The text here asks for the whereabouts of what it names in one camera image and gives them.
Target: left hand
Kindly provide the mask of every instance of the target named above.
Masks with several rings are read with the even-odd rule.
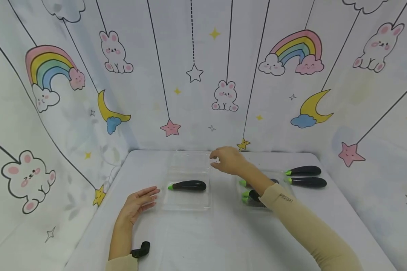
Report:
[[[155,206],[159,192],[157,186],[152,186],[129,195],[116,219],[116,226],[132,228],[143,211]]]

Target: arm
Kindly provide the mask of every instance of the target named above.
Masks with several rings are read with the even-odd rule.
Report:
[[[152,186],[128,196],[113,228],[106,271],[138,270],[137,259],[130,254],[133,226],[143,211],[155,206],[153,201],[157,199],[157,196],[154,195],[158,192],[160,189]]]
[[[220,163],[211,165],[246,180],[261,195],[261,202],[278,216],[289,233],[314,257],[322,271],[362,270],[354,251],[338,234],[244,159],[236,149],[219,148],[210,155],[210,158],[215,157]]]

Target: pink star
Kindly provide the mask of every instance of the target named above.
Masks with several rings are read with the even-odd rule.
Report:
[[[170,136],[171,134],[179,135],[179,128],[181,128],[181,125],[174,124],[172,120],[169,120],[166,125],[160,127],[160,129],[166,131],[166,137]]]
[[[347,167],[350,167],[354,161],[364,161],[365,159],[357,154],[357,144],[347,146],[346,143],[342,142],[342,151],[338,155]]]

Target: white tablecloth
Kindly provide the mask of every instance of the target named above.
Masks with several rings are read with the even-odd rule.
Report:
[[[142,188],[161,185],[172,151],[132,151],[116,176],[103,204],[66,265],[66,271],[102,271],[112,228],[126,197]],[[261,169],[322,165],[307,153],[244,153]],[[345,197],[326,172],[324,189],[294,187],[295,197],[311,208],[354,249],[365,271],[395,271]],[[139,260],[139,271],[319,270],[309,253],[278,219],[261,212],[243,212],[232,176],[210,172],[213,205],[209,211],[164,211],[143,214],[135,225],[133,248],[151,243]]]

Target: clear plastic container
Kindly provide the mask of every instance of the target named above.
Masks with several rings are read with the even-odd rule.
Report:
[[[279,184],[283,188],[286,189],[287,192],[289,192],[292,196],[295,196],[291,185],[284,181],[283,172],[281,172],[281,171],[262,171],[262,172],[270,179],[276,179],[279,182]],[[253,188],[250,186],[244,187],[244,186],[240,185],[240,181],[243,181],[243,179],[241,179],[238,176],[234,177],[234,185],[235,185],[235,191],[237,194],[238,206],[240,206],[241,208],[245,208],[247,210],[270,211],[262,203],[255,202],[250,197],[247,200],[244,199],[243,193],[247,192],[247,191],[251,191]]]
[[[162,186],[161,209],[175,211],[204,211],[212,206],[209,153],[177,151],[171,160]],[[167,189],[173,183],[200,180],[206,183],[204,191],[177,191]]]

